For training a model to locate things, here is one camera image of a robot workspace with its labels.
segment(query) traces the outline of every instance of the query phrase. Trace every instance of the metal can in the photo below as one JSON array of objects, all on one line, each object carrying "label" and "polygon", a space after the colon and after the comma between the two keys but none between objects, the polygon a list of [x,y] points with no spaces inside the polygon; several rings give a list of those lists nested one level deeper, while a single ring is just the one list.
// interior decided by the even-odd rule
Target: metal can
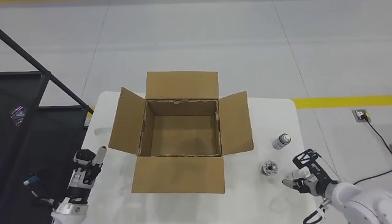
[{"label": "metal can", "polygon": [[290,138],[290,136],[284,133],[281,134],[278,138],[276,138],[276,140],[272,143],[272,146],[275,149],[280,150],[282,147],[286,146],[291,141],[292,139]]},{"label": "metal can", "polygon": [[261,165],[260,172],[265,176],[274,176],[277,174],[277,164],[268,160]]}]

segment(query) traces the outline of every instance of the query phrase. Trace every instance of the cable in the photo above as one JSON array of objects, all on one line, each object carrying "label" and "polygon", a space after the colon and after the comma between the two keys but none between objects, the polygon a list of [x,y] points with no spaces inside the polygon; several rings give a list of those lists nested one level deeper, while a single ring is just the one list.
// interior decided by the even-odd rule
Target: cable
[{"label": "cable", "polygon": [[[361,115],[360,118],[361,118],[361,119],[364,119],[364,120],[370,125],[370,127],[374,130],[374,132],[375,132],[376,134],[378,134],[378,136],[381,138],[382,142],[384,143],[384,145],[386,146],[386,148],[388,149],[388,151],[392,154],[392,150],[390,149],[390,147],[388,147],[388,145],[386,144],[384,138],[382,138],[382,136],[379,134],[379,132],[376,131],[376,129],[373,127],[372,124],[370,124],[368,116],[367,116],[366,114],[364,114],[364,115]],[[389,171],[387,171],[387,172],[384,172],[384,173],[381,173],[381,174],[378,174],[378,175],[375,175],[375,176],[371,176],[371,177],[367,177],[367,178],[361,179],[361,180],[359,180],[359,181],[354,182],[354,185],[357,185],[358,183],[363,182],[363,181],[366,181],[366,180],[370,180],[370,179],[373,179],[373,178],[376,178],[376,177],[379,177],[379,176],[383,176],[383,175],[388,174],[388,173],[391,173],[391,172],[392,172],[392,170],[389,170]]]},{"label": "cable", "polygon": [[377,131],[375,130],[375,128],[373,127],[373,125],[369,122],[369,119],[368,119],[367,116],[366,116],[365,120],[366,120],[366,122],[370,125],[370,127],[374,130],[374,132],[375,132],[376,134],[378,134],[378,136],[381,138],[382,142],[384,143],[384,145],[386,146],[386,148],[388,149],[388,151],[392,154],[392,150],[390,149],[390,147],[388,147],[388,145],[386,144],[384,138],[382,138],[382,136],[379,134],[379,132],[377,132]]},{"label": "cable", "polygon": [[376,175],[376,176],[371,176],[371,177],[368,177],[368,178],[364,178],[364,179],[362,179],[362,180],[356,181],[356,182],[354,183],[354,185],[357,185],[358,183],[363,182],[363,181],[366,181],[366,180],[370,180],[370,179],[373,179],[373,178],[376,178],[376,177],[379,177],[379,176],[383,176],[383,175],[388,174],[388,173],[391,173],[391,172],[392,172],[392,170],[387,171],[387,172],[384,172],[384,173],[381,173],[381,174],[378,174],[378,175]]}]

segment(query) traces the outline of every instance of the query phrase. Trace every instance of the floor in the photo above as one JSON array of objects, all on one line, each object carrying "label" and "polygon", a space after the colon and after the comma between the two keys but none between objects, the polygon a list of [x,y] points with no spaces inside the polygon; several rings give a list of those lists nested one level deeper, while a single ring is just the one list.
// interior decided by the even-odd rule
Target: floor
[{"label": "floor", "polygon": [[[392,0],[30,2],[2,4],[0,16],[3,31],[91,106],[121,86],[143,92],[156,70],[218,71],[221,95],[392,94]],[[0,71],[34,70],[3,43],[0,56]],[[41,104],[74,102],[50,85]],[[302,109],[298,118],[305,147],[354,182],[389,170],[392,157],[351,109]],[[391,141],[392,108],[366,109]],[[391,181],[361,187],[392,191]],[[328,212],[325,223],[345,223]]]}]

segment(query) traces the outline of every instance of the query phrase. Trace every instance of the open cardboard box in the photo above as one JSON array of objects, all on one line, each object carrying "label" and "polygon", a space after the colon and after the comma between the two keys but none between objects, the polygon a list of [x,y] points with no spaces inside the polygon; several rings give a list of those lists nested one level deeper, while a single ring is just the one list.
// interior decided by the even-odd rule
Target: open cardboard box
[{"label": "open cardboard box", "polygon": [[148,72],[121,88],[109,147],[137,155],[133,193],[224,193],[224,155],[253,149],[246,92],[219,98],[216,72]]}]

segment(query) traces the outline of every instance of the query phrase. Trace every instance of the electrical outlet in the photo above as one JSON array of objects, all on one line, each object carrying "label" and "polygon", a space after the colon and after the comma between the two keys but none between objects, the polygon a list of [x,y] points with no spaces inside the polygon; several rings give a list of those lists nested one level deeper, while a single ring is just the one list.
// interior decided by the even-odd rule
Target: electrical outlet
[{"label": "electrical outlet", "polygon": [[372,122],[370,120],[369,113],[368,113],[368,111],[366,111],[366,109],[360,108],[360,109],[351,110],[351,111],[353,112],[354,118],[357,122],[366,122],[364,119],[361,119],[361,115],[364,115],[364,114],[367,116],[367,119],[369,120],[369,122]]}]

